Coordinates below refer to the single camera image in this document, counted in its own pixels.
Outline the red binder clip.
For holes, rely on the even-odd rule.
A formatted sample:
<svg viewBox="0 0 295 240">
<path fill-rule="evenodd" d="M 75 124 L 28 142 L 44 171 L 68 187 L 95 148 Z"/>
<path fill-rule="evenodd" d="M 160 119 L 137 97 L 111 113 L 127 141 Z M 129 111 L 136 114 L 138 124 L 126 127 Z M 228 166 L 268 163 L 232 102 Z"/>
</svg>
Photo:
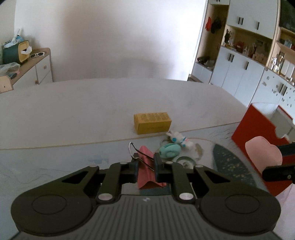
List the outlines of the red binder clip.
<svg viewBox="0 0 295 240">
<path fill-rule="evenodd" d="M 132 142 L 129 143 L 128 149 L 132 160 L 138 162 L 139 190 L 166 187 L 166 183 L 158 183 L 155 179 L 154 153 L 144 145 L 137 149 Z"/>
</svg>

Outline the white blue toy figure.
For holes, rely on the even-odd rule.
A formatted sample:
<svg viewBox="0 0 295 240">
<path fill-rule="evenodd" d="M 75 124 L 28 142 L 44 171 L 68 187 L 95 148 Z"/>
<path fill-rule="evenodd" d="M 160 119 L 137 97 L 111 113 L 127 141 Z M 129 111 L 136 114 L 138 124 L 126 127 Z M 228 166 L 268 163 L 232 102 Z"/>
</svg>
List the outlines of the white blue toy figure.
<svg viewBox="0 0 295 240">
<path fill-rule="evenodd" d="M 177 131 L 168 131 L 166 135 L 173 143 L 177 143 L 182 148 L 191 149 L 194 143 Z"/>
</svg>

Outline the brown cardboard box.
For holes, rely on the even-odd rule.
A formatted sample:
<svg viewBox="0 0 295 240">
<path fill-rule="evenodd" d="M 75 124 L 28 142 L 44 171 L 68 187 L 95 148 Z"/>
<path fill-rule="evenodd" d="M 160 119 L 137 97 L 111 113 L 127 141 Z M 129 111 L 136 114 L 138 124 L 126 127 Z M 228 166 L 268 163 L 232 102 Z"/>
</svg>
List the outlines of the brown cardboard box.
<svg viewBox="0 0 295 240">
<path fill-rule="evenodd" d="M 0 93 L 9 92 L 13 90 L 11 79 L 8 76 L 0 77 Z"/>
</svg>

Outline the white wall cabinet unit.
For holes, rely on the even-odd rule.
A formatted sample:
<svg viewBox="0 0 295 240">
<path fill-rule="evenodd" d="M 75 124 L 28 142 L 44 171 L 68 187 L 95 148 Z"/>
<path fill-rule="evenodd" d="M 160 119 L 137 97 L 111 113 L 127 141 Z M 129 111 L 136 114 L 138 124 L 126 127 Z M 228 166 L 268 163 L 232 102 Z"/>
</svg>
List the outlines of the white wall cabinet unit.
<svg viewBox="0 0 295 240">
<path fill-rule="evenodd" d="M 294 2 L 208 1 L 191 78 L 294 111 Z"/>
</svg>

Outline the clear plastic bag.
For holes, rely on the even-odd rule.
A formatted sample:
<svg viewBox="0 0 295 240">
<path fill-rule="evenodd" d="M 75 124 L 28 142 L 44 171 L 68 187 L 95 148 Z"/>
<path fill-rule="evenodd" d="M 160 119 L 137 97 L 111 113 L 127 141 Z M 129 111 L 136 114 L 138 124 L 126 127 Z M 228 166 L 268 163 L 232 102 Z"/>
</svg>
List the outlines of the clear plastic bag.
<svg viewBox="0 0 295 240">
<path fill-rule="evenodd" d="M 20 64 L 18 63 L 9 63 L 0 65 L 0 76 L 12 76 L 15 73 L 18 73 L 20 70 Z"/>
</svg>

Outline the green yellow tissue box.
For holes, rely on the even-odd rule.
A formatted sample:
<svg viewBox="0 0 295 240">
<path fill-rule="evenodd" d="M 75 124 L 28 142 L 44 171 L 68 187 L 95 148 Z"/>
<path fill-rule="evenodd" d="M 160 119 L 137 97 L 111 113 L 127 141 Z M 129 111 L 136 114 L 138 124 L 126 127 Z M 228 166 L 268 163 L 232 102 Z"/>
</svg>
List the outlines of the green yellow tissue box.
<svg viewBox="0 0 295 240">
<path fill-rule="evenodd" d="M 22 64 L 29 58 L 31 52 L 32 47 L 28 40 L 19 42 L 11 47 L 3 47 L 3 64 Z"/>
</svg>

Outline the white sunglasses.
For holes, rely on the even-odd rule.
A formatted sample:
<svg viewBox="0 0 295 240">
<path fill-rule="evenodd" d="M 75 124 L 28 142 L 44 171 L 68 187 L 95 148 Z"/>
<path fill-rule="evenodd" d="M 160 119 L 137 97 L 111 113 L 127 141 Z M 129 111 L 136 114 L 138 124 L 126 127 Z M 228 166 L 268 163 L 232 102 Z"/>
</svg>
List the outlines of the white sunglasses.
<svg viewBox="0 0 295 240">
<path fill-rule="evenodd" d="M 37 53 L 33 53 L 29 56 L 30 59 L 35 59 L 36 57 L 41 57 L 44 56 L 46 53 L 45 52 L 37 52 Z"/>
</svg>

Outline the teal tape measure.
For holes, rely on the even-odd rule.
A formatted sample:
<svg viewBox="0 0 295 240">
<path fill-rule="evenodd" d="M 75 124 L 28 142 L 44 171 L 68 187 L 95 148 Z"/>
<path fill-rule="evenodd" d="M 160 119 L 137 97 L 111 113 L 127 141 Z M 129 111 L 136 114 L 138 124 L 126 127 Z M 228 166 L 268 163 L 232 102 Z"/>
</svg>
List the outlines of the teal tape measure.
<svg viewBox="0 0 295 240">
<path fill-rule="evenodd" d="M 181 146 L 176 143 L 167 143 L 160 147 L 159 155 L 162 159 L 170 159 L 178 156 L 181 152 Z"/>
</svg>

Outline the pink heart-shaped box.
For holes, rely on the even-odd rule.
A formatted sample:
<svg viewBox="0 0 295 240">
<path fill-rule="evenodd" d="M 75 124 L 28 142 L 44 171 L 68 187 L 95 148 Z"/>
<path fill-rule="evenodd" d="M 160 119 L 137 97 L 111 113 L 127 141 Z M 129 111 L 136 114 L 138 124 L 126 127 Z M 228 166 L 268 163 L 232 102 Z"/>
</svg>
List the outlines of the pink heart-shaped box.
<svg viewBox="0 0 295 240">
<path fill-rule="evenodd" d="M 282 165 L 282 154 L 279 149 L 262 136 L 247 141 L 245 149 L 260 174 L 266 167 Z"/>
</svg>

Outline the blue patterned table mat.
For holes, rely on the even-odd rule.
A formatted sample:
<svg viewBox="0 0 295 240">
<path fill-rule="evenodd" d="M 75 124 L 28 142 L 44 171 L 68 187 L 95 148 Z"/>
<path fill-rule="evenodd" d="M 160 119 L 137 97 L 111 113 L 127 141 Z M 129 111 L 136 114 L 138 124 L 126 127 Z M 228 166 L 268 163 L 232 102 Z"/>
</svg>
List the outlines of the blue patterned table mat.
<svg viewBox="0 0 295 240">
<path fill-rule="evenodd" d="M 193 146 L 190 150 L 183 148 L 170 161 L 187 169 L 202 164 L 265 189 L 231 139 L 236 127 L 237 124 L 229 124 L 184 132 Z M 1 196 L 16 196 L 87 166 L 107 169 L 115 162 L 129 162 L 131 154 L 141 146 L 159 152 L 168 142 L 168 136 L 159 135 L 67 147 L 1 150 Z"/>
</svg>

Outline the yellow cardboard box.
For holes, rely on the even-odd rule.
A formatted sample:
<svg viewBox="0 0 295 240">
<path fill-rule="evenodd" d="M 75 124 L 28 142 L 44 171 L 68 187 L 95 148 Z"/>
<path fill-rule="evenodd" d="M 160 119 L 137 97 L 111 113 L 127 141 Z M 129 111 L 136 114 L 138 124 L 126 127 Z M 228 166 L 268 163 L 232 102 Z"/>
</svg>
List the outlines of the yellow cardboard box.
<svg viewBox="0 0 295 240">
<path fill-rule="evenodd" d="M 134 114 L 133 120 L 138 135 L 167 132 L 171 126 L 167 112 Z"/>
</svg>

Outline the red white cardboard box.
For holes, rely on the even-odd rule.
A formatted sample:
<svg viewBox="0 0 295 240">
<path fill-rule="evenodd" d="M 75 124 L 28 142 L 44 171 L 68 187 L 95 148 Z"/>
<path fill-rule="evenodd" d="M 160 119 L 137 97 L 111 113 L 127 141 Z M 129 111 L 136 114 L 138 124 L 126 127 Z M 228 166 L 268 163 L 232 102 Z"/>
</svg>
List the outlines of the red white cardboard box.
<svg viewBox="0 0 295 240">
<path fill-rule="evenodd" d="M 278 196 L 294 181 L 294 117 L 278 104 L 251 104 L 232 135 L 232 140 L 262 175 L 267 167 L 284 169 L 269 171 L 263 180 L 268 191 Z"/>
</svg>

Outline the wooden white side cabinet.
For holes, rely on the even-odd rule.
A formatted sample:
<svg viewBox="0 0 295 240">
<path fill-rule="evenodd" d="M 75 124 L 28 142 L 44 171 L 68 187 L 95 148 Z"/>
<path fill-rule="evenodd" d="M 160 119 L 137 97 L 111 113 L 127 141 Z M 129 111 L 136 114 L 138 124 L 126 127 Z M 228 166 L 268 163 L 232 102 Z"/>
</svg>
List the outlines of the wooden white side cabinet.
<svg viewBox="0 0 295 240">
<path fill-rule="evenodd" d="M 20 73 L 11 80 L 14 90 L 53 82 L 50 48 L 46 47 L 32 51 L 32 53 L 37 52 L 45 52 L 46 54 L 35 59 L 28 58 L 20 66 Z"/>
</svg>

